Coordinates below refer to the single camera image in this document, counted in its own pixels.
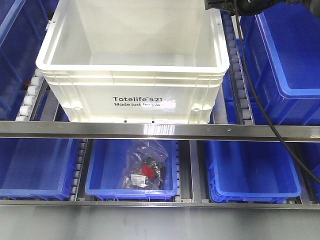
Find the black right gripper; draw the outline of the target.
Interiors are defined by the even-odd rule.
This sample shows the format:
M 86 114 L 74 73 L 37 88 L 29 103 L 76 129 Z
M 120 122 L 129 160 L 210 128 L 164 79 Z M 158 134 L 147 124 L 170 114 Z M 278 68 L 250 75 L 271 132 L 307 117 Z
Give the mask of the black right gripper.
M 269 9 L 281 0 L 205 0 L 206 10 L 217 9 L 228 12 L 231 16 L 253 16 Z

